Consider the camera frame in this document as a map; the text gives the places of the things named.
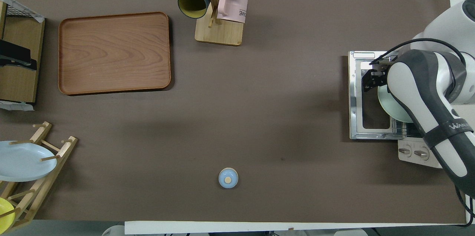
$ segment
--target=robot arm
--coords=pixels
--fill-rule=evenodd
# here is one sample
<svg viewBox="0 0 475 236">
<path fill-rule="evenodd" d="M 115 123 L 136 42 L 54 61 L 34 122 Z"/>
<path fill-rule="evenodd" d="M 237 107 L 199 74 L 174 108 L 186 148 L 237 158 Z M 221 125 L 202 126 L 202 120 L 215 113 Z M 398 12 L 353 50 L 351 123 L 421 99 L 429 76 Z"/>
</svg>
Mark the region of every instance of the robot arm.
<svg viewBox="0 0 475 236">
<path fill-rule="evenodd" d="M 475 0 L 449 8 L 415 38 L 443 40 L 463 53 L 411 43 L 389 68 L 387 85 L 451 180 L 475 197 L 475 136 L 451 106 L 475 104 Z"/>
<path fill-rule="evenodd" d="M 472 57 L 465 58 L 475 67 Z M 461 65 L 451 53 L 409 50 L 391 66 L 387 85 L 451 180 L 465 194 L 475 197 L 475 136 L 445 94 L 453 81 L 450 59 Z M 470 90 L 473 85 L 465 82 L 462 90 Z"/>
</svg>

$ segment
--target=dark green mug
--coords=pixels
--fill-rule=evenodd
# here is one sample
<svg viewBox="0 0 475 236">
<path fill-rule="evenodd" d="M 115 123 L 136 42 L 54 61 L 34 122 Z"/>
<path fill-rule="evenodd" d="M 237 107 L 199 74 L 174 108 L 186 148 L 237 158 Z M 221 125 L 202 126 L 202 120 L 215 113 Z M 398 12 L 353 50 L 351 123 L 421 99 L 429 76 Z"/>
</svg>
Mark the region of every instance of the dark green mug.
<svg viewBox="0 0 475 236">
<path fill-rule="evenodd" d="M 189 18 L 198 19 L 205 15 L 210 0 L 178 0 L 178 8 Z"/>
</svg>

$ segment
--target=wooden mug stand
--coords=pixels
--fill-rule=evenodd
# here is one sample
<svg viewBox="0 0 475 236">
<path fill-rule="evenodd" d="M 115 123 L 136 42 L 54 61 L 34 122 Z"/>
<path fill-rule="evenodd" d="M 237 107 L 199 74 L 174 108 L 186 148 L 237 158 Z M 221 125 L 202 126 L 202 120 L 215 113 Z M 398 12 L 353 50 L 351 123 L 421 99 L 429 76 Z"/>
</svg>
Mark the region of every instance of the wooden mug stand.
<svg viewBox="0 0 475 236">
<path fill-rule="evenodd" d="M 244 23 L 217 19 L 218 3 L 219 0 L 211 0 L 205 16 L 196 20 L 195 39 L 205 43 L 241 45 Z"/>
<path fill-rule="evenodd" d="M 2 186 L 5 185 L 3 191 L 0 194 L 0 197 L 7 200 L 12 204 L 15 208 L 11 211 L 11 214 L 14 213 L 15 220 L 8 228 L 5 233 L 14 231 L 19 229 L 23 226 L 28 225 L 33 218 L 35 217 L 37 211 L 41 207 L 41 204 L 46 198 L 46 195 L 51 189 L 56 177 L 58 176 L 61 168 L 63 168 L 64 163 L 68 159 L 71 151 L 76 146 L 78 139 L 71 136 L 67 140 L 63 140 L 63 146 L 61 148 L 57 148 L 51 143 L 45 141 L 46 135 L 48 134 L 49 130 L 51 129 L 51 124 L 48 122 L 43 122 L 42 124 L 33 125 L 34 128 L 38 128 L 34 135 L 29 140 L 24 141 L 13 141 L 10 144 L 20 144 L 20 143 L 34 143 L 37 145 L 45 145 L 49 149 L 56 153 L 56 155 L 43 158 L 42 160 L 50 160 L 50 159 L 57 159 L 58 162 L 56 167 L 49 172 L 46 176 L 35 180 L 33 185 L 24 191 L 17 189 L 18 182 L 10 182 L 10 181 L 1 181 L 0 180 L 0 191 Z M 14 199 L 23 197 L 19 202 L 15 202 Z"/>
</svg>

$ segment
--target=mug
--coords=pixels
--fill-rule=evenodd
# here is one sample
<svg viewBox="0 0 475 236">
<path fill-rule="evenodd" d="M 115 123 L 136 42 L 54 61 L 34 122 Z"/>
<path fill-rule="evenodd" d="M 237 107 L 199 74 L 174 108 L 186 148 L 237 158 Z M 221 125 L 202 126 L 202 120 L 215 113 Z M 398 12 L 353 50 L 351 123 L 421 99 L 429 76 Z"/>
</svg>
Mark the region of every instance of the mug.
<svg viewBox="0 0 475 236">
<path fill-rule="evenodd" d="M 219 0 L 217 5 L 217 19 L 246 22 L 248 0 Z"/>
<path fill-rule="evenodd" d="M 205 15 L 210 0 L 178 0 L 178 8 L 189 18 L 198 19 Z"/>
</svg>

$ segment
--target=black cable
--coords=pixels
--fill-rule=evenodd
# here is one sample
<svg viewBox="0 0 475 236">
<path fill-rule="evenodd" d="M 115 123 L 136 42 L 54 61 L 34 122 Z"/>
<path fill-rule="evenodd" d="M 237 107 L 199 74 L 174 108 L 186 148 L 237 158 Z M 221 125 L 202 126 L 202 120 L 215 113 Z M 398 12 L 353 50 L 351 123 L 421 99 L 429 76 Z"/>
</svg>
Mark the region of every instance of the black cable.
<svg viewBox="0 0 475 236">
<path fill-rule="evenodd" d="M 468 221 L 467 224 L 463 224 L 463 225 L 455 225 L 455 226 L 458 226 L 458 227 L 468 227 L 470 226 L 472 223 L 473 223 L 473 220 L 474 220 L 474 217 L 475 217 L 475 214 L 473 212 L 474 210 L 474 206 L 473 206 L 473 199 L 471 197 L 469 197 L 470 199 L 470 208 L 468 208 L 468 206 L 465 204 L 465 202 L 463 201 L 462 199 L 462 195 L 460 194 L 460 190 L 458 189 L 457 186 L 455 186 L 455 192 L 457 194 L 457 198 L 458 200 L 460 201 L 460 203 L 463 205 L 463 207 L 465 208 L 465 211 L 468 212 L 468 214 L 470 214 L 470 221 Z"/>
<path fill-rule="evenodd" d="M 378 236 L 381 236 L 381 234 L 376 230 L 375 227 L 372 227 L 371 229 L 373 229 L 373 231 L 376 232 L 376 234 L 377 234 Z"/>
<path fill-rule="evenodd" d="M 435 39 L 435 38 L 417 38 L 417 39 L 411 39 L 411 40 L 408 40 L 406 42 L 403 42 L 393 48 L 391 48 L 390 50 L 388 50 L 387 52 L 385 52 L 383 55 L 380 55 L 378 58 L 374 59 L 372 62 L 370 62 L 370 65 L 374 65 L 376 63 L 379 63 L 379 60 L 381 60 L 382 58 L 384 58 L 386 55 L 388 55 L 389 53 L 397 50 L 398 48 L 404 46 L 404 45 L 407 45 L 407 44 L 411 44 L 411 43 L 414 43 L 414 42 L 420 42 L 420 41 L 430 41 L 430 42 L 435 42 L 435 43 L 439 43 L 439 44 L 442 44 L 446 47 L 448 47 L 449 49 L 453 50 L 455 52 L 455 54 L 458 56 L 458 58 L 460 58 L 460 62 L 462 62 L 463 66 L 466 67 L 466 64 L 465 64 L 465 58 L 463 57 L 463 55 L 460 53 L 460 51 L 457 50 L 456 47 L 450 45 L 449 43 L 445 42 L 445 41 L 442 41 L 442 40 L 438 40 L 438 39 Z"/>
</svg>

